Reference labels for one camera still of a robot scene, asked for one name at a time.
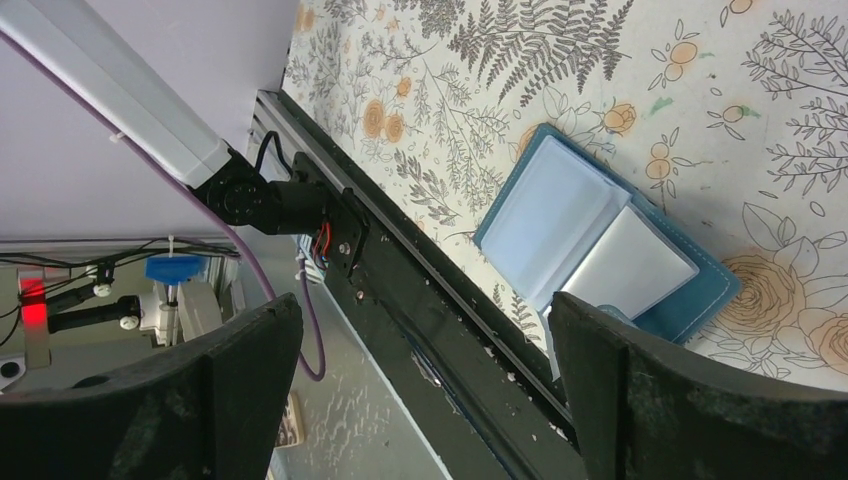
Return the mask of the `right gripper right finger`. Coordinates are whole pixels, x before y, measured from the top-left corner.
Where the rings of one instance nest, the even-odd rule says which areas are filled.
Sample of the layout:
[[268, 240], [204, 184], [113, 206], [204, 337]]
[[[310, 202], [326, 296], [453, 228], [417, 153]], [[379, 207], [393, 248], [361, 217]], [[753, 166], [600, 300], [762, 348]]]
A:
[[847, 396], [749, 373], [563, 292], [548, 316], [592, 479], [843, 479]]

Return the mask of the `blue card holder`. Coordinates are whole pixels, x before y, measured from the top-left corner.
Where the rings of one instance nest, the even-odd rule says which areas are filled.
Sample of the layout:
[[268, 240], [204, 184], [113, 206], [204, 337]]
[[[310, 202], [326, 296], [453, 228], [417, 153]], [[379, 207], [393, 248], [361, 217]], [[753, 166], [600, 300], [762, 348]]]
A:
[[568, 293], [623, 323], [686, 343], [740, 280], [635, 186], [543, 124], [473, 237], [536, 313]]

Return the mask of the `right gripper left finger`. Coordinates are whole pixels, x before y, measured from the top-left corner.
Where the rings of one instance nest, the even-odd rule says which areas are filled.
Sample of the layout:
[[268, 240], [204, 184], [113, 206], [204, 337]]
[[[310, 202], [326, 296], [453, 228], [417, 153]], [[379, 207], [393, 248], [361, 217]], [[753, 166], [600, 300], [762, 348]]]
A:
[[262, 479], [304, 334], [287, 293], [66, 389], [1, 399], [5, 479]]

